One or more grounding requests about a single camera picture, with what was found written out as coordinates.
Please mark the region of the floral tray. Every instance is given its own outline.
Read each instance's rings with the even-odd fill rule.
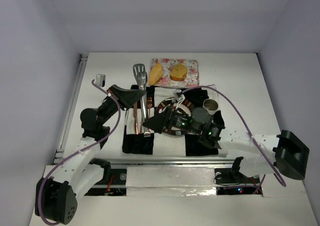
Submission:
[[[199,64],[197,60],[154,58],[151,60],[150,69],[152,69],[158,62],[161,63],[164,73],[163,77],[155,84],[155,86],[184,88],[199,85]],[[184,81],[171,80],[170,73],[172,67],[179,62],[185,65],[188,69],[186,78]]]

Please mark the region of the yellow food item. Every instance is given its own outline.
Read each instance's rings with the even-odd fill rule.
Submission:
[[[157,63],[150,71],[149,74],[149,85],[154,85],[158,80],[160,80],[164,75],[164,70],[162,69],[162,65]]]
[[[170,74],[170,79],[174,81],[184,81],[187,76],[188,69],[185,65],[178,63],[173,66]]]

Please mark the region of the white cup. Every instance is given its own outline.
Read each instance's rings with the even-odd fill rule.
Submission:
[[[213,115],[219,110],[219,104],[215,100],[207,99],[203,102],[203,108],[206,109],[210,115]]]

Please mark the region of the white table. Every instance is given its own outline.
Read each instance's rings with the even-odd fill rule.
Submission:
[[[278,134],[279,126],[273,111],[264,78],[255,54],[221,53],[90,53],[76,102],[74,115],[65,146],[64,156],[78,145],[83,132],[80,113],[85,108],[97,108],[105,95],[91,85],[96,74],[106,74],[106,87],[117,84],[129,89],[135,84],[132,66],[143,63],[149,71],[152,58],[196,59],[199,61],[200,84],[215,84],[236,105],[254,133]],[[222,116],[227,127],[244,131],[242,122],[232,107],[221,97]],[[113,126],[117,116],[108,120]],[[146,155],[127,155],[122,152],[124,114],[115,133],[97,155],[109,160],[169,160],[181,158]],[[227,156],[234,159],[243,155],[232,151]],[[190,161],[225,160],[219,155],[188,158]],[[112,224],[119,226],[162,225],[317,225],[301,181],[285,178],[287,188],[267,176],[263,184],[264,197],[85,197],[78,212],[69,224],[87,226]],[[43,225],[33,215],[31,226]]]

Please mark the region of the gray wall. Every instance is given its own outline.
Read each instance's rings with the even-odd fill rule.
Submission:
[[[310,148],[305,185],[320,222],[320,0],[290,0],[258,56],[280,127]]]
[[[79,54],[51,0],[0,0],[0,225],[29,225]]]
[[[288,0],[53,0],[80,52],[258,52]]]

